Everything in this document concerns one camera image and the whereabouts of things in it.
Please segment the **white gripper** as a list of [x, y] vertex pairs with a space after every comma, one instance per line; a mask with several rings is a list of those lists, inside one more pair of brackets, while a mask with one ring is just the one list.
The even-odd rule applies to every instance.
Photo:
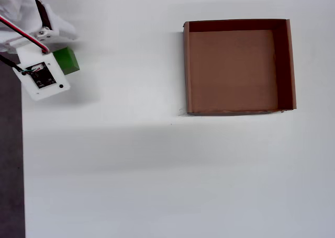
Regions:
[[36, 0], [1, 0], [2, 45], [24, 39], [43, 53], [49, 53], [42, 42], [56, 43], [77, 38], [75, 27], [55, 14], [50, 5]]

